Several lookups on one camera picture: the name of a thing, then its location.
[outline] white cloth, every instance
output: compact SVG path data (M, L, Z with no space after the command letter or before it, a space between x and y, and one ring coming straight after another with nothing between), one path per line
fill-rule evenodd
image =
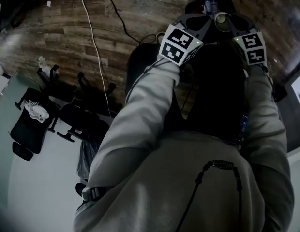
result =
M42 69L42 72L45 73L45 75L50 78L50 71L51 71L51 67L47 64L47 61L45 60L45 58L43 56L40 56L38 58L38 65L39 65L39 68ZM58 76L60 73L59 73L59 70L57 69L55 71L55 73L53 73L54 75L54 78L56 76Z
M218 138L192 131L161 136L179 68L166 59L158 62L137 83L127 106L114 119L93 160L84 191L114 188L99 201L78 209L74 230L174 232L198 173L209 160L224 160L234 163L240 174L241 231L286 231L294 195L285 128L272 99L271 84L261 68L255 68L246 83L250 112L244 154L240 155ZM238 205L234 175L211 168L180 231L237 231Z
M49 118L49 113L37 102L31 100L25 101L24 108L29 112L32 119L37 119L40 123L44 123Z

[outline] hoodie sleeve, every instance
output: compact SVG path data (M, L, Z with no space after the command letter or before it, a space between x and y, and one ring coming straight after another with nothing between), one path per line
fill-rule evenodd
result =
M86 190L113 187L127 178L153 150L179 82L179 67L158 61L131 92L95 156Z
M248 124L241 147L265 201L263 231L287 231L292 219L294 193L286 155L285 127L272 97L271 80L258 66L246 81Z

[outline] black wire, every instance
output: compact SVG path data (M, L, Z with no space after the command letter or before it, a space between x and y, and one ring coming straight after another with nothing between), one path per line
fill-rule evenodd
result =
M132 35L130 35L130 34L127 32L126 25L125 25L123 19L121 18L121 16L120 16L119 13L118 13L118 10L117 10L116 5L114 4L113 0L110 0L110 1L111 1L112 5L113 5L113 9L114 9L116 15L118 16L118 18L119 18L119 19L121 20L121 22L122 22L123 30L124 30L125 34L126 34L128 37L130 37L130 38L133 39L134 41L138 42L138 44L143 44L143 40L145 40L146 38L151 37L151 36L154 36L154 40L151 41L151 42L148 42L147 44L151 44L151 43L153 43L153 42L156 41L156 35L155 35L155 34L149 34L149 35L147 35L146 37L142 38L140 41L139 41L138 39L134 38Z
M189 98L189 96L190 96L190 93L191 93L192 89L193 89L193 82L191 83L191 88L190 88L190 90L189 90L189 92L188 92L188 94L187 94L187 97L186 97L185 100L184 100L184 103L183 103L183 106L182 106L182 108L181 108L181 111L183 111L184 106L185 106L185 104L186 104L186 102L187 102L187 100L188 100L188 98Z
M226 166L228 165L233 165L233 168L230 169L230 168L227 168ZM206 163L203 167L203 170L198 174L195 182L196 182L196 185L195 185L195 188L193 190L193 193L190 197L190 200L187 204L187 207L181 217L181 220L175 230L175 232L178 232L184 222L184 219L190 209L190 206L193 202L193 198L196 194L196 191L197 191L197 188L198 186L202 183L202 180L203 180L203 176L204 176L204 173L210 168L210 167L215 167L215 168L219 168L219 169L223 169L223 170L233 170L234 172L234 177L236 179L236 185L237 185L237 191L239 192L239 208L238 208L238 232L241 231L241 220L242 220L242 200L241 200L241 191L242 191L242 184L241 184L241 179L240 179L240 174L238 172L238 169L237 167L234 166L233 163L231 162L227 162L227 161L222 161L222 160L213 160L213 161L209 161L208 163Z

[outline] black cushion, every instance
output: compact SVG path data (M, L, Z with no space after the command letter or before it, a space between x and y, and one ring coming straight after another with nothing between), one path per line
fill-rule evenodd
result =
M32 119L24 108L20 119L11 130L11 137L31 152L38 154L42 148L45 131L59 114L59 109L46 95L32 88L28 88L25 100L39 103L47 110L49 118L40 123L38 120Z
M22 145L18 144L17 142L13 142L13 152L23 158L26 161L30 161L33 157L33 153L27 150Z
M98 130L98 124L101 122L96 113L86 112L71 104L63 106L60 111L60 119L75 130L89 134L95 134Z

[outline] floor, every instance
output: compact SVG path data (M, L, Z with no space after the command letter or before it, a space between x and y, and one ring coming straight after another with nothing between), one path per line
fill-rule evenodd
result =
M66 133L69 128L59 121L55 130ZM7 210L16 232L73 230L75 212L82 204L75 191L81 140L74 140L47 131L40 154L29 162L14 155Z
M184 13L190 0L113 0L130 34L142 39L166 30ZM239 13L254 20L267 45L270 74L281 85L295 66L290 60L300 48L300 0L232 0ZM109 82L114 82L118 102L124 103L126 62L138 45L127 37L109 0L85 0L94 28L96 43ZM38 0L26 12L22 24L8 29L0 39L0 64L7 73L16 70L39 81L37 59L44 56L50 66L60 66L60 78L77 84L82 71L89 81L102 89L98 61L81 0ZM190 85L177 89L180 106ZM190 96L184 113L194 97Z

